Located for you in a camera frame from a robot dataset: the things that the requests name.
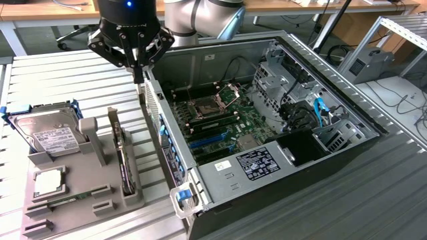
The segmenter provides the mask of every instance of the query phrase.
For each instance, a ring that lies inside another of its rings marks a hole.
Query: gray plastic holder
[[[100,166],[105,166],[105,155],[103,150],[103,145],[96,134],[99,130],[99,123],[95,117],[81,118],[79,119],[79,130],[80,133],[87,135],[88,141],[91,142],[92,149],[95,151]]]
[[[105,159],[103,144],[96,134],[97,130],[99,130],[99,124],[95,117],[79,119],[79,131],[81,134],[87,135],[87,138],[88,138],[88,142],[79,144],[80,152],[84,155],[95,152],[100,166],[105,166],[107,159]],[[55,159],[51,157],[51,155],[45,151],[36,152],[36,153],[29,152],[28,158],[36,166],[41,164],[52,163],[55,161]]]
[[[116,209],[112,199],[92,204],[92,212],[99,217],[100,215],[108,214]]]
[[[32,206],[33,206],[33,204],[25,206],[25,208],[24,208],[24,214],[25,214],[27,217],[29,217],[29,218],[33,218],[33,217],[36,217],[36,216],[39,216],[39,215],[44,215],[44,214],[52,213],[52,209],[51,209],[48,206],[41,206],[41,207],[37,207],[37,208],[35,208],[35,209],[32,209],[32,210],[28,210]]]
[[[21,234],[25,237],[32,238],[32,237],[51,233],[52,228],[53,228],[53,223],[49,220],[43,219],[40,221],[33,222],[29,225],[23,226]]]
[[[123,192],[123,184],[120,185],[120,193],[121,193],[121,200],[124,205],[128,207],[133,204],[145,203],[143,198],[143,190],[140,188],[135,189],[135,193],[132,195],[125,196]]]
[[[92,190],[93,189],[99,189],[101,187],[104,187],[104,189],[92,192],[92,197],[95,199],[99,199],[99,198],[101,198],[101,197],[104,197],[104,196],[107,196],[107,195],[113,193],[113,188],[112,188],[112,186],[109,184],[105,184],[105,185],[101,185],[101,186],[97,186],[97,187],[92,187]]]
[[[29,152],[28,158],[36,166],[40,164],[53,163],[53,159],[45,151],[36,153]]]

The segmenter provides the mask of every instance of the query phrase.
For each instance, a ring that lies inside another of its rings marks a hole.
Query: circuit board
[[[171,109],[200,165],[262,145],[275,135],[244,91],[231,84],[216,95],[171,103]]]

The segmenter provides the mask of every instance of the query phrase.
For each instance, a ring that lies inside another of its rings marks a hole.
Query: black plastic part
[[[212,130],[208,130],[208,131],[204,131],[204,132],[200,132],[200,133],[195,133],[192,136],[189,136],[187,138],[187,141],[192,142],[192,141],[212,137],[215,135],[223,134],[226,131],[227,131],[227,129],[224,129],[222,127],[218,127],[218,128],[215,128]]]
[[[99,14],[115,25],[143,27],[156,18],[155,0],[99,0]]]
[[[290,150],[295,157],[292,164],[296,167],[330,154],[320,146],[310,128],[296,129],[291,132],[279,134],[266,141],[271,142],[272,140],[276,140],[283,149],[287,148]]]
[[[226,147],[218,151],[214,151],[207,154],[196,156],[195,160],[199,163],[199,165],[203,165],[203,164],[208,164],[211,161],[214,161],[216,159],[222,159],[232,154],[234,154],[234,152],[230,150],[228,147]]]

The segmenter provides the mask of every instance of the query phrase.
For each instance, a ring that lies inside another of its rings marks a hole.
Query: white label
[[[215,59],[215,54],[204,56],[204,61],[209,61],[209,60],[214,60],[214,59]]]
[[[218,125],[220,125],[220,124],[219,124],[219,123],[214,123],[214,124],[211,124],[211,125],[203,126],[203,127],[201,127],[201,130],[214,128],[214,127],[216,127]]]
[[[48,154],[79,147],[77,140],[69,127],[36,132],[33,136]]]
[[[231,167],[232,167],[232,164],[230,163],[228,160],[222,161],[222,162],[215,164],[216,171],[224,170],[224,169],[231,168]]]

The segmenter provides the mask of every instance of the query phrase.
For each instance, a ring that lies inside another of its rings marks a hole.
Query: blue pcie slot
[[[218,136],[212,136],[212,137],[209,137],[207,139],[203,139],[200,141],[196,141],[196,142],[191,143],[189,144],[189,148],[193,149],[193,148],[197,148],[197,147],[200,147],[203,145],[220,142],[220,141],[223,141],[226,139],[227,134],[228,134],[228,130],[227,130],[227,132],[222,133]]]

